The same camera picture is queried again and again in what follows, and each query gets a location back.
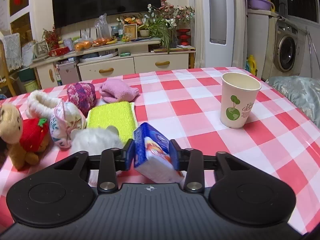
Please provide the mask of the white fluffy plush toy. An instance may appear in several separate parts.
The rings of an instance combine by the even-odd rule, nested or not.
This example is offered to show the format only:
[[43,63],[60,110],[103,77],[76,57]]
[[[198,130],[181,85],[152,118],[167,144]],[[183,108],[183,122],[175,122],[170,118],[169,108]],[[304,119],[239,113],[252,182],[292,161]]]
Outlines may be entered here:
[[71,132],[70,153],[87,151],[89,155],[100,155],[109,148],[123,148],[118,129],[114,126],[107,128],[86,128]]

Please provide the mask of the blue tissue pack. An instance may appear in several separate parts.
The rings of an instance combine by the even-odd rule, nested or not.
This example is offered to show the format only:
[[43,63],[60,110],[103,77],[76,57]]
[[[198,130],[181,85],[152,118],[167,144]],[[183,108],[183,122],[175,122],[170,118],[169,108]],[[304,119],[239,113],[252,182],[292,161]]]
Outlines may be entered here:
[[182,172],[172,164],[174,158],[169,153],[169,140],[147,122],[134,131],[134,168],[155,183],[179,183]]

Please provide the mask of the yellow green cleaning pad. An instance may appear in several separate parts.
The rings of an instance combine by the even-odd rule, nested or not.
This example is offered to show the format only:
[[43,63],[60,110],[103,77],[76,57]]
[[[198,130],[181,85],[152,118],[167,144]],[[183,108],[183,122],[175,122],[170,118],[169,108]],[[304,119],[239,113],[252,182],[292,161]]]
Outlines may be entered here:
[[134,102],[107,103],[92,108],[87,116],[87,128],[107,128],[114,126],[119,132],[123,143],[133,139],[138,127]]

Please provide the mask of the pink cloth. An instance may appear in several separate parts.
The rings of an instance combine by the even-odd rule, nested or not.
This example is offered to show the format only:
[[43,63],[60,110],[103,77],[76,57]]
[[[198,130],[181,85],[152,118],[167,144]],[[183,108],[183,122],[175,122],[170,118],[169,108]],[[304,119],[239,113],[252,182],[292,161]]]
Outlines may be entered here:
[[107,79],[100,85],[99,93],[106,103],[131,102],[139,95],[139,89],[130,87],[120,79]]

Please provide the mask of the floral fabric bundle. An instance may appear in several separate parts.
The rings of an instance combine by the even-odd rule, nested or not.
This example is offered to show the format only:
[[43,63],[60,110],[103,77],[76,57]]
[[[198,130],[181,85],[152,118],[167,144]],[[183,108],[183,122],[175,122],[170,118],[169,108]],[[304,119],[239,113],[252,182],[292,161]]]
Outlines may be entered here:
[[71,132],[86,128],[86,118],[75,104],[61,100],[53,110],[49,128],[54,144],[61,149],[69,149]]

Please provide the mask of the red white checkered tablecloth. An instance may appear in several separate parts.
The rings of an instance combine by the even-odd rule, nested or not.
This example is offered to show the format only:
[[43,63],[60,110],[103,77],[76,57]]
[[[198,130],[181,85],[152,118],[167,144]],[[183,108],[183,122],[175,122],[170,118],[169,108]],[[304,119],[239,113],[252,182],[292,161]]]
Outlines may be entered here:
[[[263,85],[248,122],[230,129],[220,122],[223,73],[226,68],[169,70],[125,75],[123,81],[139,89],[135,111],[181,146],[194,146],[206,154],[229,150],[236,157],[283,179],[294,190],[297,204],[290,225],[301,233],[319,223],[319,129],[287,98]],[[213,217],[197,215],[197,200],[181,207],[182,217],[162,213],[162,198],[133,196],[136,211],[127,218],[103,213],[66,231],[28,232],[14,228],[7,239],[219,239]]]

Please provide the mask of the paper cup green print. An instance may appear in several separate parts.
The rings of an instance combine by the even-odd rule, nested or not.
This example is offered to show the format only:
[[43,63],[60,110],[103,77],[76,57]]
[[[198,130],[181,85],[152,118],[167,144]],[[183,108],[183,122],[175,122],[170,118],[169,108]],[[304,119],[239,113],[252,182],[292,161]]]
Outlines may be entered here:
[[242,128],[259,90],[261,83],[250,75],[236,72],[223,74],[220,121],[229,128]]

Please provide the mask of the bear plush strawberry hat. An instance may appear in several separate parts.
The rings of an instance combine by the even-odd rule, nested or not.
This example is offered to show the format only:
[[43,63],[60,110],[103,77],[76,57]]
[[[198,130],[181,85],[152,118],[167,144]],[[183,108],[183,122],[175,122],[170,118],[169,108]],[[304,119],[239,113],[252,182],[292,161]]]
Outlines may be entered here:
[[1,105],[1,152],[10,158],[14,168],[37,165],[49,144],[46,118],[23,119],[16,106]]

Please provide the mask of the bag of oranges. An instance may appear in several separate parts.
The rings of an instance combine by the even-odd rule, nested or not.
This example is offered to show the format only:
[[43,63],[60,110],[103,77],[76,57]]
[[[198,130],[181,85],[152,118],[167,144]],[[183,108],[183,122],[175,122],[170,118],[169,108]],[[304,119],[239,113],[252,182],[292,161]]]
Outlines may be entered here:
[[82,51],[82,50],[91,48],[91,46],[92,46],[91,41],[81,41],[74,45],[74,49],[75,51]]

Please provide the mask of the red candle holder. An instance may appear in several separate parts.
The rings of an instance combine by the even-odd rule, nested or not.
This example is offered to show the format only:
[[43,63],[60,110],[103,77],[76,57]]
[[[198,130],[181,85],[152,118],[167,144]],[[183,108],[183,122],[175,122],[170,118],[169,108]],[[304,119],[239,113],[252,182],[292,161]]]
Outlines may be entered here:
[[190,38],[189,35],[190,29],[177,29],[177,39],[179,41],[179,45],[182,46],[189,46],[190,45]]

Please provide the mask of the framed picture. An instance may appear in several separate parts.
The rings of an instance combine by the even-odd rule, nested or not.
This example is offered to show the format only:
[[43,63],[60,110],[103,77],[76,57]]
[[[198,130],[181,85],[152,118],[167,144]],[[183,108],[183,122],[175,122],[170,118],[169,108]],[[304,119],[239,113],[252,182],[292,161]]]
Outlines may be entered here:
[[124,25],[124,34],[129,40],[137,39],[137,24]]

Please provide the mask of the grey blue cushion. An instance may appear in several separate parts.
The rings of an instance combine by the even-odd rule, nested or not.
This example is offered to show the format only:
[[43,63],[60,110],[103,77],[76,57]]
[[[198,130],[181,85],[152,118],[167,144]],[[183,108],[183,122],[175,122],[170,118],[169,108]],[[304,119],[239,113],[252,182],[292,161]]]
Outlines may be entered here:
[[319,79],[300,76],[276,76],[269,78],[266,83],[287,97],[319,128]]

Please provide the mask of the flower bouquet in vase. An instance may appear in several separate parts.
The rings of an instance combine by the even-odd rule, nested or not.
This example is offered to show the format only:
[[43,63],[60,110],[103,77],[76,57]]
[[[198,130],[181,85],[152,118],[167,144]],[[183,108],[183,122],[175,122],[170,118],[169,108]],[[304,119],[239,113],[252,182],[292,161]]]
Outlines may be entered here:
[[181,23],[189,23],[195,16],[191,5],[174,6],[167,0],[161,0],[160,6],[147,6],[148,12],[142,18],[142,25],[137,30],[148,30],[150,37],[160,38],[161,46],[170,53],[177,40],[176,29]]

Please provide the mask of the white standing air conditioner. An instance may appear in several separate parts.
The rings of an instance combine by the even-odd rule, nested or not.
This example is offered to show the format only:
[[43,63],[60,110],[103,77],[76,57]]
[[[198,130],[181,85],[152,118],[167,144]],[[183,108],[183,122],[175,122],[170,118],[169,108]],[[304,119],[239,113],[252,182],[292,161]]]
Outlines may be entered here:
[[204,66],[230,67],[234,47],[234,0],[203,0]]

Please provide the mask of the purple plastic basin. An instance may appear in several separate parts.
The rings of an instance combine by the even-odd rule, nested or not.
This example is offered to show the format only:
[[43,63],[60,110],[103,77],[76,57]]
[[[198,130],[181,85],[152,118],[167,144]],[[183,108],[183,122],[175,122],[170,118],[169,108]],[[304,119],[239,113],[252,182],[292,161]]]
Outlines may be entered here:
[[272,3],[268,0],[247,0],[248,7],[254,10],[268,10],[270,11]]

